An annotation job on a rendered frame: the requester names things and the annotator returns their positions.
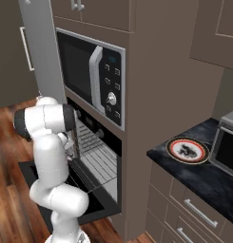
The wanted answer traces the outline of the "taupe drawer front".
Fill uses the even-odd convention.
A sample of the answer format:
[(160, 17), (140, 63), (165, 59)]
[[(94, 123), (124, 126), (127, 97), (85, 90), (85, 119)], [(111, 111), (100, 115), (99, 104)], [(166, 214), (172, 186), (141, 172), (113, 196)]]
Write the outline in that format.
[(183, 228), (184, 233), (194, 243), (215, 243), (209, 236), (201, 231), (193, 222), (191, 222), (183, 213), (171, 204), (167, 205), (165, 224), (172, 229), (173, 233), (176, 234), (182, 243), (187, 242), (176, 231), (178, 228)]
[[(219, 238), (219, 234), (223, 229), (226, 219), (199, 196), (195, 195), (192, 191), (185, 187), (176, 178), (172, 179), (169, 198), (173, 202), (176, 202), (179, 209), (215, 243), (223, 243), (223, 241)], [(218, 222), (217, 228), (211, 227), (186, 204), (184, 204), (184, 200), (188, 198), (191, 200), (191, 203), (201, 210), (206, 216), (208, 216), (211, 220)]]

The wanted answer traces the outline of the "black and silver microwave oven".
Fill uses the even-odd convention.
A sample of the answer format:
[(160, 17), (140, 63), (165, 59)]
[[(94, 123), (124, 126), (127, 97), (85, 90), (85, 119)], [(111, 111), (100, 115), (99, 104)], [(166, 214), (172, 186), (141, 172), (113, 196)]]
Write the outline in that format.
[[(123, 47), (118, 47), (61, 28), (56, 29), (56, 34), (58, 31), (101, 46), (104, 49), (100, 70), (102, 72), (101, 77), (103, 85), (102, 105), (105, 108), (105, 113), (102, 114), (91, 104), (90, 105), (116, 124), (121, 130), (125, 130), (126, 50)], [(117, 103), (115, 105), (106, 103), (109, 92), (113, 92), (117, 98)]]

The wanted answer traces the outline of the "taupe base cabinet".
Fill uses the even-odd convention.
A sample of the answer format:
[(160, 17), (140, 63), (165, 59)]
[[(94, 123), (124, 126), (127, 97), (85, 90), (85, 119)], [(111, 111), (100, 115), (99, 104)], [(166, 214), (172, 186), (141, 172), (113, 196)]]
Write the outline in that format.
[(179, 180), (226, 219), (219, 238), (223, 243), (233, 243), (233, 178), (207, 162), (201, 165), (187, 165), (173, 160), (152, 163), (147, 232), (158, 243), (182, 243), (165, 224), (168, 204), (183, 213), (177, 203), (169, 198), (173, 178)]

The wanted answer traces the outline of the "silver toaster oven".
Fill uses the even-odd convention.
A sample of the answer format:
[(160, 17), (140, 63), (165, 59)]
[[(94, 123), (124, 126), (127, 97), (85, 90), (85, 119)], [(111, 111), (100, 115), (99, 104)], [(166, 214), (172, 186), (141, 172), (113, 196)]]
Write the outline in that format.
[(220, 119), (209, 160), (233, 177), (233, 111)]

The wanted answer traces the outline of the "taupe upper cupboard door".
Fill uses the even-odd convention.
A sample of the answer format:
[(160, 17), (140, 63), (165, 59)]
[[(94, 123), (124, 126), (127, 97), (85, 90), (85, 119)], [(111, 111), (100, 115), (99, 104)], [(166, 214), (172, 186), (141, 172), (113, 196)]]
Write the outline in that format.
[(132, 31), (135, 0), (82, 0), (82, 20), (97, 26)]
[(53, 15), (71, 20), (81, 20), (80, 12), (77, 9), (71, 9), (70, 0), (51, 0)]

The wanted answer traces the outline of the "silver microwave knob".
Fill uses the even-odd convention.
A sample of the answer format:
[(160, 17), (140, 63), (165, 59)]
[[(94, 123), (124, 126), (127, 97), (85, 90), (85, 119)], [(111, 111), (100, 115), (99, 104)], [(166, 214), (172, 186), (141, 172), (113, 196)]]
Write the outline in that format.
[(110, 103), (111, 105), (115, 105), (117, 103), (117, 98), (113, 92), (108, 93), (106, 103)]

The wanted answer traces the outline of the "black built-in oven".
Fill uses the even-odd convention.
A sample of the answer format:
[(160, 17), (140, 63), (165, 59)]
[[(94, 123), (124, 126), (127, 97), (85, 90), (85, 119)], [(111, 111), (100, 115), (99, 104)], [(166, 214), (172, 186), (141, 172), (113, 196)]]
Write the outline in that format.
[[(121, 212), (121, 174), (122, 174), (122, 141), (117, 138), (113, 133), (111, 133), (107, 128), (105, 128), (102, 124), (96, 121), (92, 116), (88, 114), (82, 107), (76, 104), (73, 100), (68, 99), (68, 104), (70, 104), (75, 110), (80, 110), (82, 117), (80, 119), (77, 118), (77, 121), (82, 122), (87, 128), (89, 128), (94, 134), (102, 129), (104, 131), (104, 137), (99, 138), (107, 147), (109, 147), (117, 156), (117, 194), (114, 197), (112, 194), (109, 194), (116, 203), (120, 206)], [(79, 159), (79, 149), (78, 149), (78, 140), (76, 135), (76, 128), (73, 130), (75, 137), (75, 158)]]

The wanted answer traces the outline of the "taupe wall cupboard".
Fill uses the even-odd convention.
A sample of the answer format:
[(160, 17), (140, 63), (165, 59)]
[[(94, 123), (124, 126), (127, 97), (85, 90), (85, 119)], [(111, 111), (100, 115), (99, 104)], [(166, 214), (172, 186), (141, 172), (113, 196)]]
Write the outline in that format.
[(233, 69), (233, 0), (200, 0), (192, 59)]

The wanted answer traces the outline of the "black microwave door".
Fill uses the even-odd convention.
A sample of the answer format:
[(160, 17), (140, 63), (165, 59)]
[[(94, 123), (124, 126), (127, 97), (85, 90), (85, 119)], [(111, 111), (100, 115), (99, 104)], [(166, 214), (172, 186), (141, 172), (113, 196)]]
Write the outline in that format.
[[(66, 87), (68, 87), (81, 99), (92, 105), (89, 58), (98, 45), (89, 43), (75, 36), (65, 34), (61, 31), (57, 32), (57, 41)], [(99, 77), (102, 104), (103, 85), (101, 77), (102, 72), (100, 70), (101, 62), (99, 63)]]

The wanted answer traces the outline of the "white plate with red rim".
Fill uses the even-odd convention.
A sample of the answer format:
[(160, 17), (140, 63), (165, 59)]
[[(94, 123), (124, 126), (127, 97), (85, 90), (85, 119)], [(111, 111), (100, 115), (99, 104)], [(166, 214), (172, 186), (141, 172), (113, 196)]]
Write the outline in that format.
[(166, 143), (165, 150), (173, 159), (184, 164), (202, 164), (209, 158), (207, 146), (192, 138), (173, 138)]

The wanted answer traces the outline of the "taupe tall cabinet housing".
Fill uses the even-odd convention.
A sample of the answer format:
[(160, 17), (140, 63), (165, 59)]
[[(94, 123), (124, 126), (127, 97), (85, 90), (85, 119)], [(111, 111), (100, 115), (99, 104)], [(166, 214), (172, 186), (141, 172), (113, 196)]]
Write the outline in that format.
[(135, 28), (53, 15), (54, 25), (126, 50), (126, 126), (121, 130), (84, 101), (91, 116), (121, 139), (122, 211), (112, 224), (124, 240), (146, 228), (152, 162), (147, 150), (208, 119), (223, 69), (191, 59), (199, 0), (135, 0)]

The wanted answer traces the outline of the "black oven door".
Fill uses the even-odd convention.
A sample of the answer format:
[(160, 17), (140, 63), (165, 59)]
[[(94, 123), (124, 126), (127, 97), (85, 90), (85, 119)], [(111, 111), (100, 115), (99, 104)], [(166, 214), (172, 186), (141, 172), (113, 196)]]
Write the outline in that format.
[[(18, 162), (19, 168), (25, 178), (26, 183), (31, 187), (32, 183), (38, 179), (34, 161)], [(120, 206), (109, 195), (107, 190), (101, 185), (99, 180), (88, 170), (79, 159), (68, 162), (69, 176), (66, 184), (78, 187), (88, 193), (89, 205), (86, 212), (78, 218), (79, 224), (83, 225), (94, 220), (120, 213)], [(39, 211), (46, 222), (49, 231), (52, 226), (50, 209), (39, 206)]]

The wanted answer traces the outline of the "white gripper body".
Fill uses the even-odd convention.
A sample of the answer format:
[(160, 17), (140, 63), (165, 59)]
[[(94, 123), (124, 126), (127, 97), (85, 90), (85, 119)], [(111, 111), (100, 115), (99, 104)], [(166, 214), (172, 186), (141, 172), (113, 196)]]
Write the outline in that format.
[(72, 156), (73, 156), (73, 145), (74, 145), (73, 139), (66, 132), (59, 133), (58, 137), (60, 138), (60, 140), (63, 143), (63, 146), (64, 146), (65, 151), (66, 151), (67, 158), (72, 158)]

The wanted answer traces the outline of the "grey fridge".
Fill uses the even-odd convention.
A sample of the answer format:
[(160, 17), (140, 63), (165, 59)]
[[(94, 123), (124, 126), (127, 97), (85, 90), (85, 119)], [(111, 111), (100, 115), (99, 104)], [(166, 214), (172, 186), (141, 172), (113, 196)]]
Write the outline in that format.
[(18, 0), (34, 74), (42, 96), (66, 103), (50, 0)]

